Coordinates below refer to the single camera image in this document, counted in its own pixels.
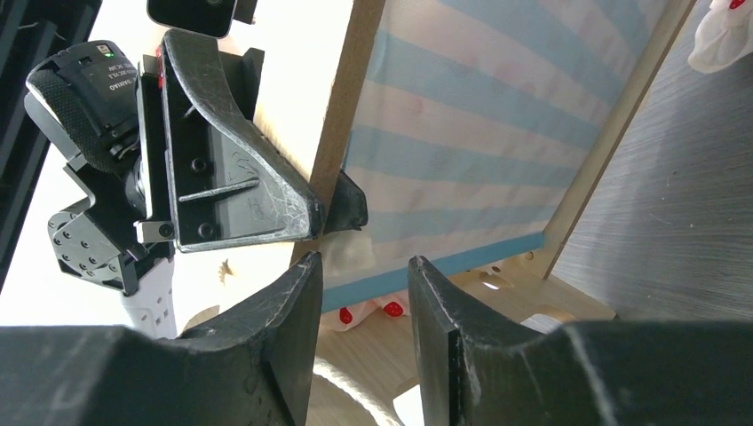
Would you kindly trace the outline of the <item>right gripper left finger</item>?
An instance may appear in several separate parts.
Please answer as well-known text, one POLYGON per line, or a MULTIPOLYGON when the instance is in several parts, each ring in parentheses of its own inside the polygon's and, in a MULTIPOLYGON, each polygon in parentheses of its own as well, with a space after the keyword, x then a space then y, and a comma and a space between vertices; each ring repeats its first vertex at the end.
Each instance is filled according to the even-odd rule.
POLYGON ((303 425, 323 294, 312 251, 175 339, 121 326, 3 327, 4 425, 303 425))

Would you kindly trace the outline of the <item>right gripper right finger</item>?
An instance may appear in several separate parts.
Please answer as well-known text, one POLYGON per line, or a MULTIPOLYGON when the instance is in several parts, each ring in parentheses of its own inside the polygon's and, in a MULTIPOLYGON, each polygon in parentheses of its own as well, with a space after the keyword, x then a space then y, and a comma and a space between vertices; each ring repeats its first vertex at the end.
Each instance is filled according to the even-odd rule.
POLYGON ((428 425, 749 425, 748 321, 585 320, 548 334, 408 264, 428 425))

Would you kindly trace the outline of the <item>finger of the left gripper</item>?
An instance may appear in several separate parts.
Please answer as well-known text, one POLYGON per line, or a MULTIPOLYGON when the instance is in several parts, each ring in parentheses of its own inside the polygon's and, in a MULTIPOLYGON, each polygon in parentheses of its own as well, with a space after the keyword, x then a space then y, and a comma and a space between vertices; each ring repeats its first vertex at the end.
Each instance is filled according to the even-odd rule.
POLYGON ((369 209, 364 191, 340 170, 330 200, 322 210, 321 233, 361 231, 369 222, 369 209))

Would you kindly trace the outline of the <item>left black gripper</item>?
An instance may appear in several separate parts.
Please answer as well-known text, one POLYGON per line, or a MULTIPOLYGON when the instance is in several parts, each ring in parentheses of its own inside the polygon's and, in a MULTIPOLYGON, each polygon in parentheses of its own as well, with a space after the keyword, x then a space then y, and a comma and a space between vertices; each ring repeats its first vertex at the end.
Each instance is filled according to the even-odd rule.
POLYGON ((244 67, 173 17, 139 64, 112 41, 90 40, 31 70, 28 114, 85 194, 48 225, 61 271, 135 295, 176 250, 321 231, 321 200, 232 92, 244 67))

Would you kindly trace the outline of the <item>wooden pet bed frame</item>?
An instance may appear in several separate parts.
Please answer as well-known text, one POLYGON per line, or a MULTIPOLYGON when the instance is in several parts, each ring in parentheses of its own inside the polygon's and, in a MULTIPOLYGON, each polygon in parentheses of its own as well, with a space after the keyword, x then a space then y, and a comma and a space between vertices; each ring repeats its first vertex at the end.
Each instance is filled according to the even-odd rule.
MULTIPOLYGON (((344 169, 376 33, 389 1, 263 1, 252 27, 232 31, 221 48, 248 45, 266 51, 255 123, 310 180, 326 202, 344 169)), ((543 231, 540 248, 473 269, 447 274, 516 322, 544 316, 560 322, 611 320, 611 308, 552 274, 559 255, 614 151, 693 8, 661 19, 606 127, 543 231)), ((313 243, 323 246, 334 235, 313 243)), ((307 421, 311 425, 397 425, 393 402, 418 381, 408 316, 387 313, 407 305, 400 291, 323 309, 307 421)))

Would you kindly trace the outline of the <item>blue striped mattress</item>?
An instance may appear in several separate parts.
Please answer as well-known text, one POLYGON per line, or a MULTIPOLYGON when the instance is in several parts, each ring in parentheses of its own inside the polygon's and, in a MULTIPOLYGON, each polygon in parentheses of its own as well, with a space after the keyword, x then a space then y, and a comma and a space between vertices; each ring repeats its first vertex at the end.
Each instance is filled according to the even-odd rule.
POLYGON ((538 249, 676 1, 389 1, 345 152, 369 222, 322 248, 322 309, 538 249))

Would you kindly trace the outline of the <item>strawberry print ruffled blanket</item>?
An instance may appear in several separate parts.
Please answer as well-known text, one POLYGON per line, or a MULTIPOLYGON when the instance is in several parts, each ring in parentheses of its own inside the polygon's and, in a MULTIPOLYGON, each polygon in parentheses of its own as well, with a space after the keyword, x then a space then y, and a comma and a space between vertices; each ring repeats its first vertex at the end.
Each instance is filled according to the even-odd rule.
POLYGON ((389 1, 345 153, 369 222, 324 311, 401 316, 412 256, 560 276, 624 319, 752 315, 749 1, 389 1))

